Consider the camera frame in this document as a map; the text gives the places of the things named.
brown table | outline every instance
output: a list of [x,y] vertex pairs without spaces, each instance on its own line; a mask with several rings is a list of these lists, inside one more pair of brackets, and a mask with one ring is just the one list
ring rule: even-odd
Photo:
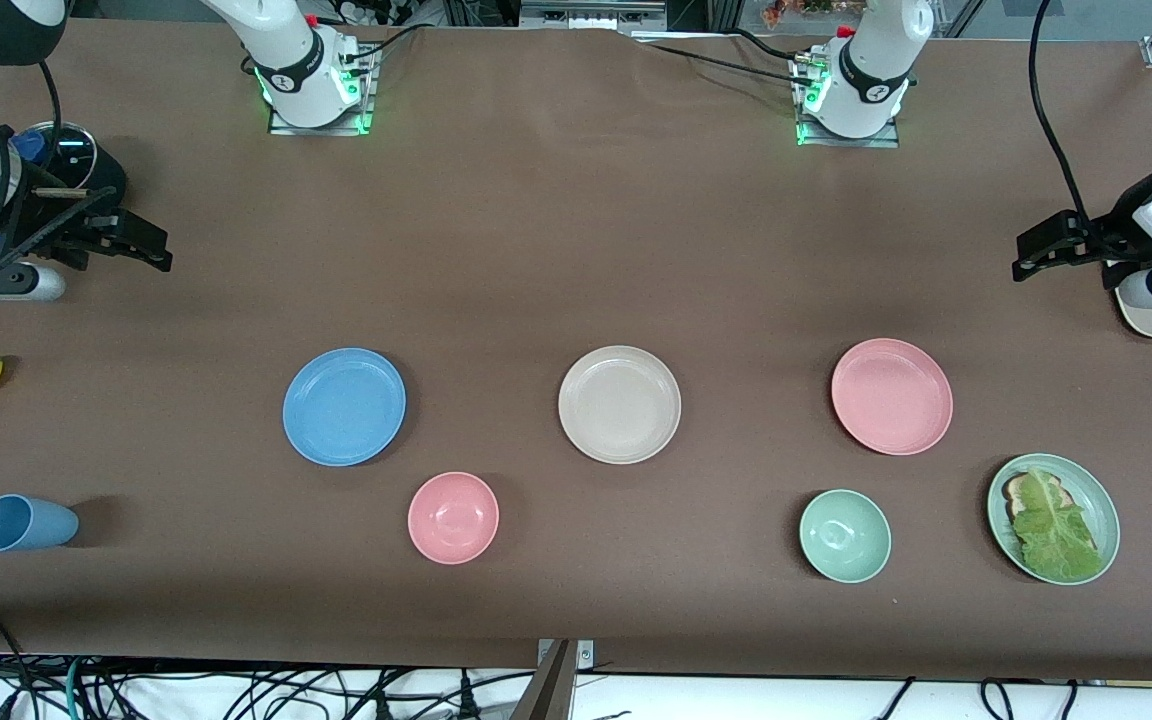
[[[78,547],[0,555],[28,651],[528,665],[570,635],[613,670],[1152,676],[1152,342],[1094,268],[1011,283],[1016,233],[1069,204],[1023,44],[932,41],[896,151],[796,146],[776,82],[612,32],[422,32],[356,141],[265,135],[241,58],[225,26],[78,22],[52,61],[175,268],[94,259],[56,304],[0,304],[0,493],[83,518]],[[1132,44],[1051,45],[1043,83],[1104,211],[1152,170],[1152,70]],[[0,71],[0,119],[47,113],[36,69]],[[933,450],[838,426],[832,366],[873,336],[950,376]],[[558,424],[567,366],[609,343],[684,392],[641,465]],[[280,406],[340,346],[394,359],[410,415],[328,469]],[[990,536],[984,488],[1031,450],[1115,498],[1097,583],[1029,579]],[[503,515],[458,568],[404,524],[449,469]],[[890,520],[872,582],[820,578],[791,538],[832,487]]]

pink plate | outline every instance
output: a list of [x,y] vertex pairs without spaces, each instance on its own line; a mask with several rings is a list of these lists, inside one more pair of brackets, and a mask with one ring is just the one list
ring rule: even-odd
[[461,564],[483,555],[499,520],[488,484],[470,473],[442,473],[416,491],[407,510],[407,532],[425,558]]
[[931,355],[878,338],[847,351],[833,369],[833,410],[842,427],[871,450],[914,455],[950,429],[950,381]]

green plate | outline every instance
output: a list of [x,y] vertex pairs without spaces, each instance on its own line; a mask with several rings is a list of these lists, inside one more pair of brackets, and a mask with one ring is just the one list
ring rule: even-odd
[[832,488],[808,503],[799,543],[824,577],[863,583],[887,564],[892,530],[874,501],[849,488]]
[[[1092,575],[1091,578],[1076,579],[1071,583],[1068,579],[1044,578],[1038,573],[1025,568],[1020,559],[1020,538],[1016,538],[1015,530],[1011,530],[1011,518],[1007,516],[1007,497],[1002,493],[1007,480],[1016,475],[1028,473],[1029,470],[1046,470],[1048,473],[1060,478],[1061,487],[1069,491],[1074,502],[1083,509],[1083,520],[1087,523],[1087,530],[1092,532],[1092,541],[1101,552],[1101,570]],[[1119,555],[1119,511],[1114,509],[1114,501],[1111,493],[1105,492],[1105,487],[1097,478],[1092,477],[1087,470],[1083,469],[1078,462],[1066,460],[1058,455],[1046,455],[1037,452],[1033,455],[1021,455],[1007,462],[998,475],[990,483],[990,492],[986,495],[986,514],[990,518],[990,529],[1008,558],[1015,562],[1016,568],[1033,575],[1034,578],[1043,579],[1044,583],[1055,585],[1082,585],[1091,583],[1092,579],[1100,578],[1106,570],[1114,564],[1114,559]]]

green leafy vegetable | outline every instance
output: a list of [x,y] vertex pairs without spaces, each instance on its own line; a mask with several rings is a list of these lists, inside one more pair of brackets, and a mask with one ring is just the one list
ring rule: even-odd
[[1030,470],[1020,480],[1020,501],[1011,529],[1020,538],[1021,560],[1047,579],[1071,583],[1091,578],[1101,570],[1101,553],[1083,521],[1083,509],[1066,500],[1052,473]]

blue plate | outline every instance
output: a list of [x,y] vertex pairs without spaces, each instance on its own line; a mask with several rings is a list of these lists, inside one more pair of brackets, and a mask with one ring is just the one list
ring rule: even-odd
[[291,447],[319,465],[371,460],[397,435],[407,388],[393,364],[361,347],[324,353],[301,369],[283,400]]

